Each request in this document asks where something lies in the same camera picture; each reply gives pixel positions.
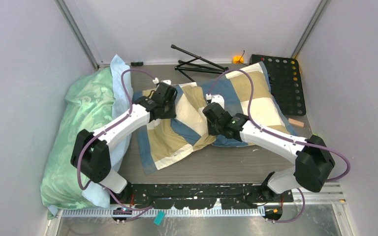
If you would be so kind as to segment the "blue beige checkered pillow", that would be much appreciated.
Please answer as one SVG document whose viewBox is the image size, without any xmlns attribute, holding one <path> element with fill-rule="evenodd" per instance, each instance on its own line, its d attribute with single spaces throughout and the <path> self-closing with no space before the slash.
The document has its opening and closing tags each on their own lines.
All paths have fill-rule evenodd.
<svg viewBox="0 0 378 236">
<path fill-rule="evenodd" d="M 221 133 L 236 114 L 295 134 L 271 94 L 268 69 L 262 62 L 223 75 L 218 81 L 177 85 L 176 116 L 157 119 L 137 130 L 145 174 L 166 168 L 208 145 L 245 147 Z"/>
</svg>

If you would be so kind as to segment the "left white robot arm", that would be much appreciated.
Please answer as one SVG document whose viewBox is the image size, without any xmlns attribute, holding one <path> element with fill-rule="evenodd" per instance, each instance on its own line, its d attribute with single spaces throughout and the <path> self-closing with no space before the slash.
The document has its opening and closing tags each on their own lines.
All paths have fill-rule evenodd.
<svg viewBox="0 0 378 236">
<path fill-rule="evenodd" d="M 153 121 L 175 118 L 176 97 L 177 89 L 170 80 L 163 80 L 151 96 L 141 96 L 112 122 L 93 132 L 81 130 L 70 160 L 77 174 L 84 174 L 90 181 L 108 188 L 118 203 L 127 203 L 131 190 L 126 187 L 128 181 L 112 168 L 110 152 L 138 128 Z"/>
</svg>

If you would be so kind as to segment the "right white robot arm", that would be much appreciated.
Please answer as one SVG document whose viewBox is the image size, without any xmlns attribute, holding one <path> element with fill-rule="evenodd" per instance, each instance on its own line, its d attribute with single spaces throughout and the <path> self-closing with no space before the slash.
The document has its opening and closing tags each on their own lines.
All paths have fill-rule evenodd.
<svg viewBox="0 0 378 236">
<path fill-rule="evenodd" d="M 299 187 L 320 192 L 335 167 L 324 141 L 315 135 L 308 139 L 288 135 L 255 124 L 247 115 L 237 113 L 232 116 L 215 102 L 202 112 L 207 119 L 209 134 L 260 146 L 294 165 L 284 171 L 271 172 L 258 187 L 259 197 L 266 202 L 273 202 L 285 191 Z"/>
</svg>

